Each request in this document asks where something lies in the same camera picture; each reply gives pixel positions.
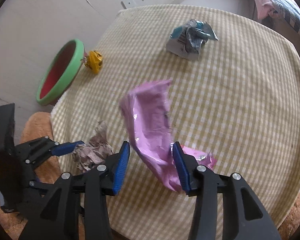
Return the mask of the green rimmed red trash bin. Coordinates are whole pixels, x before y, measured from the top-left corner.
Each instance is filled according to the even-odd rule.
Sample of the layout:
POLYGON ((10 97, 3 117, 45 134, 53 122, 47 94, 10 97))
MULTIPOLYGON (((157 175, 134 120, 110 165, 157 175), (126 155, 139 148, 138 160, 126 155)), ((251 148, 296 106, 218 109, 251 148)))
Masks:
POLYGON ((51 62, 37 90, 36 100, 41 106, 54 105, 69 88, 85 57, 81 40, 67 42, 51 62))

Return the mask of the yellow crumpled wrapper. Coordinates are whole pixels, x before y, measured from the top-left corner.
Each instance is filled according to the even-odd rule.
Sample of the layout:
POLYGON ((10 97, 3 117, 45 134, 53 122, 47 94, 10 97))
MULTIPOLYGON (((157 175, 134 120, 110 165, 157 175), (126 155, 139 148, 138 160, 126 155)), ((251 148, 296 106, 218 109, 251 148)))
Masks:
POLYGON ((84 53, 82 61, 94 74, 98 74, 103 66, 103 56, 96 50, 84 53))

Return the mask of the white wall socket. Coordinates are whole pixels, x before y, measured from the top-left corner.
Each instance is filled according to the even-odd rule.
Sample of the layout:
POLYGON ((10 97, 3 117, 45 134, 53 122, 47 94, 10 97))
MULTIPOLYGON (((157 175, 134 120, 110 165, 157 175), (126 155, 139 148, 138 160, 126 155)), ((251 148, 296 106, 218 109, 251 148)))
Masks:
POLYGON ((121 4, 124 9, 131 9, 137 6, 134 0, 122 0, 121 4))

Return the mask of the bed with striped quilt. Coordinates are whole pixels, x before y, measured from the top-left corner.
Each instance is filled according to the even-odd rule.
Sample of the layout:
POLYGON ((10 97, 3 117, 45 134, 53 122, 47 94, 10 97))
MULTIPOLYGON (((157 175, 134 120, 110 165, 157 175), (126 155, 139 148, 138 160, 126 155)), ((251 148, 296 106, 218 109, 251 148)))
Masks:
POLYGON ((257 18, 288 39, 300 56, 300 7, 294 0, 254 0, 257 18))

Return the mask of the orange plush blanket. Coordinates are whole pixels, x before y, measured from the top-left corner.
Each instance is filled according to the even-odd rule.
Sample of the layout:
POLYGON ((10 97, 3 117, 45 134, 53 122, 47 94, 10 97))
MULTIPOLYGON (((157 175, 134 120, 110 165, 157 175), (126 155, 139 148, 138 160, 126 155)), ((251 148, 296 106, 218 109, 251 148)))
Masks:
MULTIPOLYGON (((79 239, 79 194, 75 177, 48 166, 58 155, 71 152, 76 143, 60 144, 51 138, 51 124, 26 124, 22 144, 14 145, 14 107, 0 107, 0 213, 18 212, 24 223, 20 239, 79 239)), ((9 238, 0 217, 0 239, 9 238)))

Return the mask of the pink snack bag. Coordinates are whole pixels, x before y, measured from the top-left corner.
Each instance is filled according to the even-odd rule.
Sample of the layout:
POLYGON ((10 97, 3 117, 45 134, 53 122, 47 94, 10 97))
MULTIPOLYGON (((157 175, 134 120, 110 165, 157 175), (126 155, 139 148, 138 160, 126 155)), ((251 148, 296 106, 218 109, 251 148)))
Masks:
POLYGON ((209 153, 173 141, 168 112, 170 80, 147 82, 134 88, 120 101, 129 140, 155 177, 172 191, 196 196, 215 190, 215 164, 209 153))

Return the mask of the brownish paper ball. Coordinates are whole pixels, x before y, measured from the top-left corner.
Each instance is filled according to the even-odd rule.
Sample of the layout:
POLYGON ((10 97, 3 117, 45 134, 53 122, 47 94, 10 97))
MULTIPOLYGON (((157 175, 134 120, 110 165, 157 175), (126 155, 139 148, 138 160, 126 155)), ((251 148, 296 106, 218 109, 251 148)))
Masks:
POLYGON ((97 165, 104 164, 106 158, 112 154, 113 148, 107 140, 107 124, 99 121, 95 127, 95 134, 87 144, 77 144, 73 150, 73 159, 77 168, 82 172, 88 172, 97 165))

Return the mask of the silver blue crumpled wrapper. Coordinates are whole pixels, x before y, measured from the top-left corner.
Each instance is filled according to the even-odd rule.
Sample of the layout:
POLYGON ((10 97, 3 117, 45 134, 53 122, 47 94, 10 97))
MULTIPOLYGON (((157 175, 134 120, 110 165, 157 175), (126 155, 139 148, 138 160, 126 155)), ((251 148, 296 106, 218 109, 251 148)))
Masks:
POLYGON ((209 40, 219 40, 212 27, 207 22, 191 19, 173 29, 166 50, 183 59, 197 61, 201 47, 209 40))

